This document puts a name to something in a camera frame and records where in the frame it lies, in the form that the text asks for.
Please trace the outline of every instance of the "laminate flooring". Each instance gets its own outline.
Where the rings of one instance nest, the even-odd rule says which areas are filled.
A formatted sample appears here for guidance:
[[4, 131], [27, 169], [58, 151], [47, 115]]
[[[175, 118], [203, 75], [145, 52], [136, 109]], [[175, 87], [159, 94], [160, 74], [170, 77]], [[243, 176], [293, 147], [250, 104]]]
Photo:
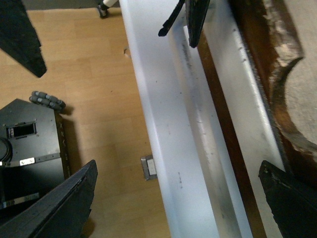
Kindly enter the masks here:
[[0, 51], [0, 107], [32, 91], [68, 105], [65, 134], [71, 169], [94, 159], [98, 179], [83, 234], [90, 238], [169, 238], [157, 180], [145, 181], [140, 158], [151, 154], [119, 8], [29, 11], [48, 71], [33, 76]]

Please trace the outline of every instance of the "dark wooden edge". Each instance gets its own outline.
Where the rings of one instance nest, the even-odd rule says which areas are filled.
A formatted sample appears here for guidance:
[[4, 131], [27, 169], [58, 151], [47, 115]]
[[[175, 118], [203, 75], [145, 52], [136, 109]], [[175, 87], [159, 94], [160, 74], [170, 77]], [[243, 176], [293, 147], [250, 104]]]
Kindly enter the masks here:
[[250, 50], [266, 99], [281, 133], [294, 176], [317, 189], [317, 145], [292, 122], [285, 100], [285, 83], [303, 56], [292, 18], [282, 0], [230, 0], [239, 30]]
[[259, 209], [253, 194], [250, 179], [239, 142], [233, 127], [229, 109], [222, 91], [219, 77], [213, 63], [205, 34], [201, 34], [198, 51], [204, 67], [205, 75], [211, 91], [211, 96], [219, 118], [224, 140], [228, 149], [230, 160], [237, 178], [242, 201], [247, 213], [248, 221], [254, 238], [265, 238], [265, 231]]

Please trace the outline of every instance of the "wooden floor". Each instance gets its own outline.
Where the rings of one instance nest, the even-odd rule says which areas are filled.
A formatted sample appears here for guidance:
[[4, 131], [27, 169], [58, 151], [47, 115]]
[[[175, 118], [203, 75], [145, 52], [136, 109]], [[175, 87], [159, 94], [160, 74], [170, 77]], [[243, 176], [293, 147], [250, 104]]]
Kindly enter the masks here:
[[48, 71], [38, 79], [0, 52], [0, 107], [34, 90], [68, 104], [72, 171], [94, 159], [99, 172], [86, 237], [168, 238], [158, 181], [143, 178], [140, 157], [151, 148], [122, 16], [110, 12], [101, 20], [93, 8], [30, 11]]

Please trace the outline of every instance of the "worn wood surface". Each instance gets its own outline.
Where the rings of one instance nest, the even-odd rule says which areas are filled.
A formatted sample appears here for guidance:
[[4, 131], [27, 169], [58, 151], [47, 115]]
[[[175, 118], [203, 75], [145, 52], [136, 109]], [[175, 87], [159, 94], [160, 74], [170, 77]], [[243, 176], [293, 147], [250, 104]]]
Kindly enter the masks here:
[[291, 170], [296, 178], [317, 188], [317, 146], [292, 122], [285, 100], [288, 74], [304, 56], [287, 7], [280, 0], [230, 2], [281, 133]]

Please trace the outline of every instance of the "rectangular slot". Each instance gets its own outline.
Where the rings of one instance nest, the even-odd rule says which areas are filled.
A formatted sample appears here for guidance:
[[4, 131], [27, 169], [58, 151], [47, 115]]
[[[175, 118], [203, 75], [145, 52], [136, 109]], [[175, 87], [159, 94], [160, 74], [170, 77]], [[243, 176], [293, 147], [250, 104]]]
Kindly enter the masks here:
[[9, 138], [21, 138], [36, 134], [35, 123], [24, 123], [8, 128]]

